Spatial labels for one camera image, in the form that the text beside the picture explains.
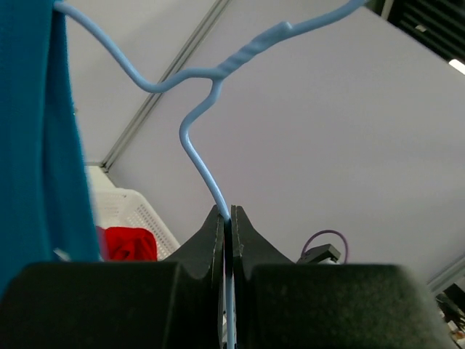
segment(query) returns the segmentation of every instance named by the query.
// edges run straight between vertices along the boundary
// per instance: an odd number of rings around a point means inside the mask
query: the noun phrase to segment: purple cable
[[[337,235],[339,238],[341,238],[342,242],[344,242],[344,248],[345,248],[344,264],[347,263],[347,260],[349,259],[349,243],[347,242],[347,239],[344,236],[344,234],[336,230],[332,230],[332,229],[325,229],[325,230],[319,231],[316,234],[313,234],[312,237],[310,237],[308,241],[305,243],[304,248],[302,249],[301,256],[305,254],[308,246],[312,243],[313,240],[315,240],[318,236],[324,235],[324,234],[334,234],[334,235]]]

